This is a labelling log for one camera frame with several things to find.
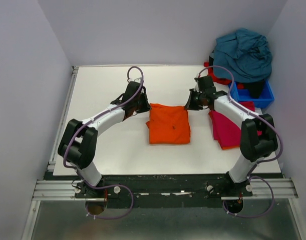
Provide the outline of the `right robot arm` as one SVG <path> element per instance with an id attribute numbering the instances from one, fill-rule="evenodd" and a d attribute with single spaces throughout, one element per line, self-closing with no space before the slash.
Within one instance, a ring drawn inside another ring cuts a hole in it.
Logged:
<path id="1" fill-rule="evenodd" d="M 269 158 L 278 147 L 271 115 L 260 115 L 236 102 L 229 93 L 217 91 L 210 76 L 196 77 L 194 80 L 196 86 L 189 90 L 185 109 L 199 111 L 208 107 L 227 117 L 241 130 L 241 155 L 227 173 L 233 183 L 246 181 L 258 164 L 276 160 L 276 157 Z"/>

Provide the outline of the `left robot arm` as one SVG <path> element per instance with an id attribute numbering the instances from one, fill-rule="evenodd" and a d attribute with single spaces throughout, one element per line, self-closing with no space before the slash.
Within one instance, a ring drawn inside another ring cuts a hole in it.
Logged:
<path id="1" fill-rule="evenodd" d="M 105 110 L 83 121 L 72 119 L 67 123 L 58 146 L 58 155 L 63 158 L 63 165 L 73 168 L 91 186 L 97 186 L 102 179 L 93 162 L 97 138 L 134 113 L 145 113 L 150 109 L 143 83 L 128 82 L 125 92 L 113 100 Z"/>

